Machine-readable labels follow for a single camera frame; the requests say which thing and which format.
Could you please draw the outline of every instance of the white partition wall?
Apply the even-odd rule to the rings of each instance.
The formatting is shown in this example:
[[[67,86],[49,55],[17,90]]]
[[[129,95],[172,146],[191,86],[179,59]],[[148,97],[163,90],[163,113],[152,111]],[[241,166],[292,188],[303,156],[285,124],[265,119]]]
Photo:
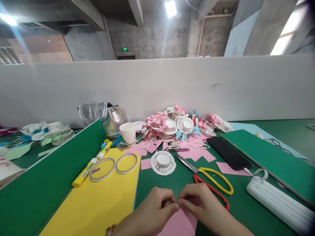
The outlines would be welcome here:
[[[303,54],[0,66],[0,124],[82,126],[77,106],[101,101],[121,105],[129,121],[174,104],[228,121],[315,118],[314,62]]]

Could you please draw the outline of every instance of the yellow glue stick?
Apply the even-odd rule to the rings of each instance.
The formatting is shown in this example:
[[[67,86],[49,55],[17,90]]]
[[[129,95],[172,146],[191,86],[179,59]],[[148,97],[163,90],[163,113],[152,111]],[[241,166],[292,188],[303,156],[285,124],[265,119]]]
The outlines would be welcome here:
[[[73,181],[73,183],[72,183],[73,187],[80,187],[81,186],[81,184],[84,182],[86,177],[89,175],[90,169],[94,166],[94,164],[96,162],[97,162],[96,158],[92,158],[92,160],[90,160],[90,162],[81,171],[79,176]]]
[[[113,142],[108,141],[107,145],[104,147],[104,149],[97,155],[97,159],[102,160],[103,157],[106,155],[106,153],[108,152],[108,150],[111,148]]]

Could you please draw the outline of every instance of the silver bag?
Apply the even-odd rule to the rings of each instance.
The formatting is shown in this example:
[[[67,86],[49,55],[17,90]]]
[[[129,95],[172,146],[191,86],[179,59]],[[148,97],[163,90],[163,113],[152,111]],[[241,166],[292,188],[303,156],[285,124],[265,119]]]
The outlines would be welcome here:
[[[113,139],[121,136],[119,126],[124,123],[124,116],[118,105],[113,106],[104,101],[96,104],[85,103],[78,107],[78,111],[86,126],[101,119],[108,138]]]

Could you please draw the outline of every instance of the scissors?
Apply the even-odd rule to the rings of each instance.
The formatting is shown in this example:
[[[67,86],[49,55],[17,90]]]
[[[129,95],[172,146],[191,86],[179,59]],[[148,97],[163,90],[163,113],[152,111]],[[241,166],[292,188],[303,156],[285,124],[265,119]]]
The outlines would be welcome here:
[[[228,194],[228,195],[232,195],[234,193],[234,189],[232,187],[232,185],[230,184],[230,182],[227,180],[227,178],[225,178],[222,174],[220,174],[219,172],[213,170],[213,169],[209,169],[209,168],[203,168],[203,167],[200,167],[199,169],[194,167],[192,164],[190,164],[188,161],[186,161],[182,156],[180,156],[179,154],[174,154],[177,159],[179,159],[188,169],[190,169],[192,172],[194,172],[194,175],[193,175],[193,179],[195,181],[195,183],[197,184],[198,181],[202,182],[202,183],[205,183],[208,188],[214,192],[219,198],[221,198],[223,200],[223,202],[225,203],[225,208],[227,210],[230,209],[230,205],[229,205],[229,202],[226,200],[226,198],[221,194],[219,193],[214,187],[212,187],[211,185],[209,185],[207,182],[205,182],[204,180],[202,180],[198,175],[197,173],[198,172],[201,172],[203,173],[210,181],[212,181],[222,192]],[[216,175],[218,175],[220,178],[222,178],[224,180],[224,182],[226,182],[226,184],[228,185],[228,187],[230,188],[230,191],[227,191],[226,189],[224,189],[217,181],[215,181],[210,175],[208,175],[206,173],[206,171],[208,172],[212,172]]]

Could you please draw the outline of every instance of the smartphone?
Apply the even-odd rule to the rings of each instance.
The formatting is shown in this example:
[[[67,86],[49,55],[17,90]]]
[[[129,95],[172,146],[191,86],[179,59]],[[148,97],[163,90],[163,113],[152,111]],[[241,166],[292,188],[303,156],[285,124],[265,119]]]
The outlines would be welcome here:
[[[233,170],[242,170],[244,168],[252,167],[252,164],[248,160],[242,157],[221,138],[208,138],[207,143],[213,147],[213,149]]]

